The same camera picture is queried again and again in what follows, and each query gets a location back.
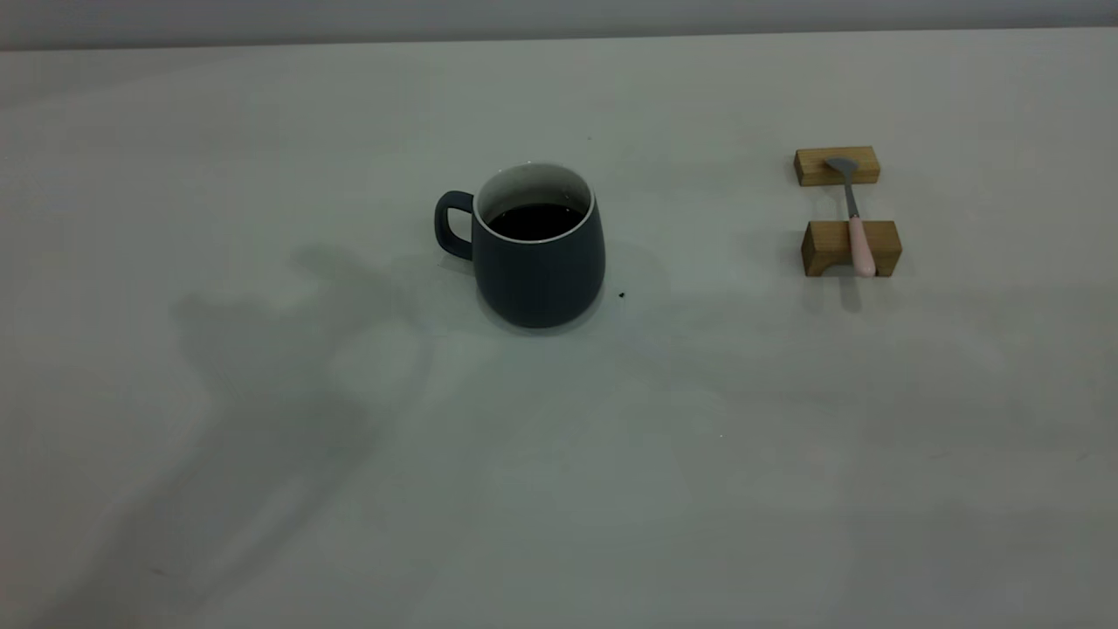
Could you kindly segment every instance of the spoon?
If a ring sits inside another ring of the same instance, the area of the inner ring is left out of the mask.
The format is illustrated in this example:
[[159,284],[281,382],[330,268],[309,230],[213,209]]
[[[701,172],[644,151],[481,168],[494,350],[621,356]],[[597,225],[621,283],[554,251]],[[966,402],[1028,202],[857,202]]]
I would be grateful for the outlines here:
[[846,211],[850,212],[850,255],[854,258],[854,269],[862,277],[872,277],[878,274],[878,266],[873,263],[873,254],[870,252],[870,242],[865,239],[865,228],[862,227],[862,217],[858,213],[858,201],[854,200],[854,171],[858,170],[858,161],[841,156],[826,159],[827,165],[842,172],[846,183]]

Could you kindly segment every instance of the table surface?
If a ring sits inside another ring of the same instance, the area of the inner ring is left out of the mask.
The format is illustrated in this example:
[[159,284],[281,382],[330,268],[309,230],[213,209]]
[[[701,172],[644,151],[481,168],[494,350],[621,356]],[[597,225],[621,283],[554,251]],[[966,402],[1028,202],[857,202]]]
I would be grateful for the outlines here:
[[[1116,59],[0,55],[0,626],[1114,626]],[[844,204],[794,151],[858,144],[904,254],[804,277]],[[595,184],[608,257],[544,334],[432,232],[534,159]]]

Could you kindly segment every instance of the dark liquid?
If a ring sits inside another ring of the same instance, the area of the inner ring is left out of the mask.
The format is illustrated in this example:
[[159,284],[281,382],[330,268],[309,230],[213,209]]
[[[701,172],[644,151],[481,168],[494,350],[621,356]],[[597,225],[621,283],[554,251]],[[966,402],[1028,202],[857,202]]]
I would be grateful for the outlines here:
[[569,207],[538,202],[506,210],[489,226],[514,240],[544,240],[570,231],[581,220],[582,215]]

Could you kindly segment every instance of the mug rim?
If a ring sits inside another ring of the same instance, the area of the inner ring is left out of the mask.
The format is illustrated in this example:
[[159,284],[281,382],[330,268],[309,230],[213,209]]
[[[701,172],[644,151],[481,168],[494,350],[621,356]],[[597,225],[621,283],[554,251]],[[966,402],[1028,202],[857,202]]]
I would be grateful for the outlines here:
[[[500,175],[502,172],[506,172],[509,170],[513,170],[513,169],[517,169],[517,168],[523,168],[525,165],[552,165],[552,166],[556,166],[556,168],[561,168],[561,169],[566,170],[567,172],[570,172],[575,177],[578,177],[578,179],[582,182],[582,184],[586,185],[586,189],[589,190],[589,192],[590,192],[589,207],[586,210],[586,215],[582,216],[582,219],[578,221],[578,225],[575,225],[574,227],[571,227],[570,229],[567,229],[566,231],[563,231],[562,234],[559,234],[558,236],[551,236],[550,238],[543,238],[542,240],[518,240],[517,238],[510,238],[509,236],[502,236],[501,234],[498,234],[496,231],[493,230],[492,227],[489,226],[489,222],[486,222],[481,217],[481,213],[482,213],[482,211],[481,211],[481,204],[482,204],[481,201],[484,200],[484,199],[481,198],[482,190],[485,189],[485,185],[490,181],[492,181],[494,178],[496,178],[498,175]],[[515,163],[513,165],[508,165],[505,168],[502,168],[502,169],[498,170],[496,172],[494,172],[493,174],[491,174],[487,179],[485,179],[485,181],[481,184],[481,187],[477,188],[477,194],[476,196],[477,196],[477,200],[474,203],[474,219],[477,220],[477,222],[480,222],[481,226],[486,231],[489,231],[491,235],[493,235],[494,237],[500,238],[500,239],[502,239],[502,240],[504,240],[506,242],[513,242],[513,244],[518,244],[518,245],[542,245],[542,244],[547,244],[547,242],[552,242],[552,241],[558,240],[560,238],[566,238],[567,236],[574,234],[575,231],[578,231],[582,227],[582,225],[586,225],[586,221],[590,219],[590,215],[594,213],[595,209],[597,209],[597,207],[598,207],[598,194],[597,194],[597,192],[594,191],[594,185],[590,185],[590,182],[587,181],[586,177],[582,177],[582,173],[579,172],[579,171],[577,171],[577,170],[575,170],[574,168],[571,168],[569,165],[565,165],[565,164],[556,162],[556,161],[523,161],[523,162],[520,162],[520,163]]]

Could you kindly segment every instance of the pink spoon handle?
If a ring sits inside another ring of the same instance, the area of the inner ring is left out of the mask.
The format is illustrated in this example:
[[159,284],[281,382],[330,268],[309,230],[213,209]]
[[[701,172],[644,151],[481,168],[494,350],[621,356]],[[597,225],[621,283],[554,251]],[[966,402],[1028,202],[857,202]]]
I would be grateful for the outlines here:
[[854,258],[854,269],[860,276],[872,277],[878,274],[873,254],[870,252],[870,242],[865,239],[865,228],[862,227],[862,219],[858,216],[850,219],[850,255]]

